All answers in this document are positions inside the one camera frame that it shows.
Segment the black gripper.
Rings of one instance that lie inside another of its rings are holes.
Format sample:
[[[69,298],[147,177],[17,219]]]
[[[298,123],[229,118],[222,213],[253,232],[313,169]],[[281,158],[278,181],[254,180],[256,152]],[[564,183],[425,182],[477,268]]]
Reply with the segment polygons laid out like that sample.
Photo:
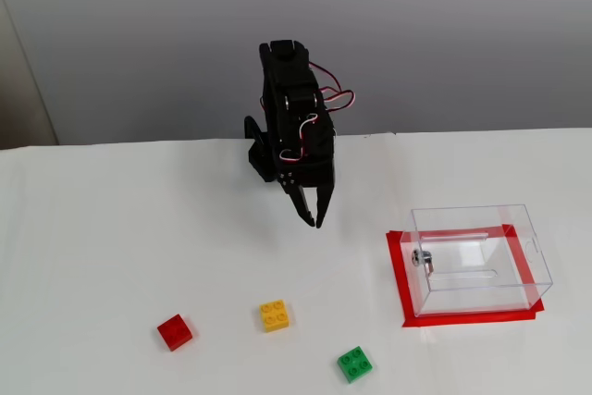
[[[276,181],[290,197],[298,216],[310,227],[321,228],[335,184],[335,131],[331,122],[275,125]],[[316,221],[308,208],[304,188],[316,188]]]

